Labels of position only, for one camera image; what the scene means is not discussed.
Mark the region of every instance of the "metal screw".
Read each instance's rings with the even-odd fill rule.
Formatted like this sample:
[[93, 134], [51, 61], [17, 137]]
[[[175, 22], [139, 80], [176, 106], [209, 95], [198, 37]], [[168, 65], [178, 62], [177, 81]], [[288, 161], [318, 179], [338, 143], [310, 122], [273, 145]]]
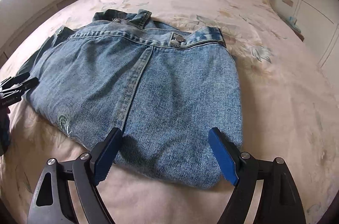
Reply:
[[251, 155], [248, 152], [242, 152], [241, 158], [243, 159], [250, 159]]
[[53, 165], [55, 163], [55, 159], [54, 158], [51, 158], [47, 161], [47, 164], [49, 165]]
[[87, 160], [89, 158], [89, 154], [88, 153], [83, 153], [82, 155], [80, 155], [80, 159], [81, 160]]
[[285, 161], [284, 161], [284, 159], [282, 159], [281, 157], [277, 157], [277, 163], [278, 164], [283, 164], [283, 163], [285, 163]]

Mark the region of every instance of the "electrical outlet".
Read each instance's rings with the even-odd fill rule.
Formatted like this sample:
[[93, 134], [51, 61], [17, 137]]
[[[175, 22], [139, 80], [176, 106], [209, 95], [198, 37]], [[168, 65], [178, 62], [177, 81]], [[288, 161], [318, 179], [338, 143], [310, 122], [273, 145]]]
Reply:
[[282, 0], [282, 2], [285, 2], [288, 6], [293, 7], [293, 1], [292, 0]]

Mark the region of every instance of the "bedspread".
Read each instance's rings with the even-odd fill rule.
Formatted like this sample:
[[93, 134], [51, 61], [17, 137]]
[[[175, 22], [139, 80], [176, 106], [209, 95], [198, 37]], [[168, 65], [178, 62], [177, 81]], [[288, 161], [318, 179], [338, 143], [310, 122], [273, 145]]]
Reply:
[[[79, 28], [107, 9], [133, 13], [140, 8], [183, 31], [221, 29], [239, 74], [242, 150], [262, 160], [284, 158], [307, 223], [316, 223], [339, 188], [339, 108], [315, 58], [268, 0], [79, 0], [37, 28], [1, 68], [0, 79], [15, 75], [60, 26]], [[10, 109], [11, 145], [0, 157], [0, 194], [16, 221], [26, 223], [46, 160], [72, 160], [84, 148], [25, 101]], [[79, 222], [86, 223], [74, 184], [70, 186]], [[246, 223], [254, 219], [261, 188], [258, 181]], [[98, 189], [116, 223], [180, 224], [216, 223], [233, 186], [221, 179], [212, 189], [199, 190], [112, 166]]]

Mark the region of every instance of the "white cabinet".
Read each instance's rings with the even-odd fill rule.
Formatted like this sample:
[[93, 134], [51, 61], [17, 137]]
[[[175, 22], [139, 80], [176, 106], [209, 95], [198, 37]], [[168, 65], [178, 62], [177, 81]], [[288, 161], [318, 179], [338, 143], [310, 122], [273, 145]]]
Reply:
[[297, 25], [305, 37], [305, 45], [320, 62], [333, 38], [337, 25], [304, 1], [301, 2], [296, 18]]
[[339, 0], [299, 0], [294, 16], [339, 101]]
[[335, 45], [322, 69], [337, 94], [337, 101], [339, 101], [339, 37], [336, 39]]

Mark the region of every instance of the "dark denim fabric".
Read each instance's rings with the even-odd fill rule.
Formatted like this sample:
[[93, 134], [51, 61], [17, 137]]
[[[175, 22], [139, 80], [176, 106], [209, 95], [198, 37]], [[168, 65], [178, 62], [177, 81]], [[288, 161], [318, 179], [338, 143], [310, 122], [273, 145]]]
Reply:
[[242, 143], [235, 63], [218, 28], [182, 32], [150, 16], [107, 10], [85, 27], [61, 27], [21, 67], [40, 80], [25, 98], [89, 150], [122, 129], [117, 164], [211, 187], [221, 171], [208, 131]]

